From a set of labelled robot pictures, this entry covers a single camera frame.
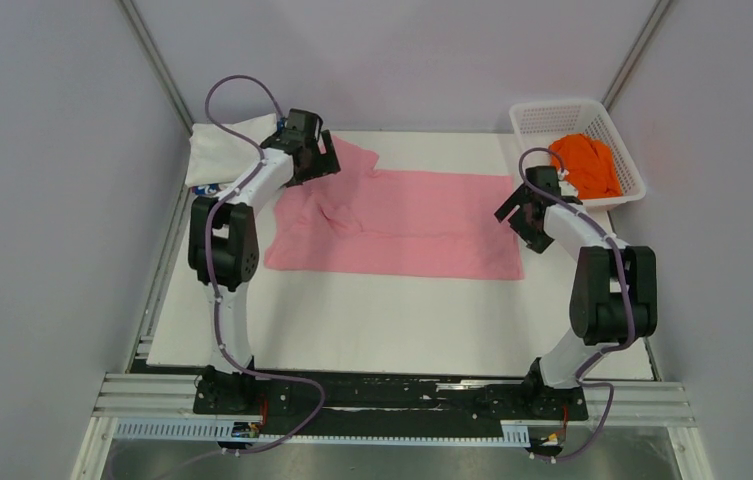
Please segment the pink t-shirt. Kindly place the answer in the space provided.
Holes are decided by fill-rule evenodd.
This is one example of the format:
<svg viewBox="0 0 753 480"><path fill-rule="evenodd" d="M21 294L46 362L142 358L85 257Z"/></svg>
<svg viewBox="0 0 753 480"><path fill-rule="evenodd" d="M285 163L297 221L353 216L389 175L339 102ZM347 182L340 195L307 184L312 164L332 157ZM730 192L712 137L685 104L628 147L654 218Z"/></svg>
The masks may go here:
<svg viewBox="0 0 753 480"><path fill-rule="evenodd" d="M279 271L520 281L511 230L494 216L505 175L395 170L334 140L341 170L284 190L264 265Z"/></svg>

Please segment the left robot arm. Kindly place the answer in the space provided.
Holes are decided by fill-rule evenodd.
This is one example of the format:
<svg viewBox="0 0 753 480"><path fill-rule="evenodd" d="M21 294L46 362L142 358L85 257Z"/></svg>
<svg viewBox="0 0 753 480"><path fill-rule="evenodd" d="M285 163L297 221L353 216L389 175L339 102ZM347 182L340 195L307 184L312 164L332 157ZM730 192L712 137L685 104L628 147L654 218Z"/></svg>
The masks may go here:
<svg viewBox="0 0 753 480"><path fill-rule="evenodd" d="M191 206L188 264L205 288L214 342L199 395L235 413L258 400L247 322L248 287L260 260L256 217L276 191L340 171L323 125L317 113L290 110L260 143L258 160L220 194Z"/></svg>

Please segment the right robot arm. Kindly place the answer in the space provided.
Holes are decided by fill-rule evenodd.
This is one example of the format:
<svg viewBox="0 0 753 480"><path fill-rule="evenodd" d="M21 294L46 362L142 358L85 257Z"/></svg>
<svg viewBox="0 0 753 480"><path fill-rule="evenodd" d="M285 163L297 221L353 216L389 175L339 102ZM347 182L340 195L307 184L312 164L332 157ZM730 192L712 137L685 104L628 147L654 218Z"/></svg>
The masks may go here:
<svg viewBox="0 0 753 480"><path fill-rule="evenodd" d="M562 392L582 388L606 356L655 332L656 255L620 240L577 198L563 195L555 167L531 167L521 178L496 210L497 221L508 224L529 250L541 254L557 243L575 262L569 330L533 362L522 392L527 411L544 418L561 407Z"/></svg>

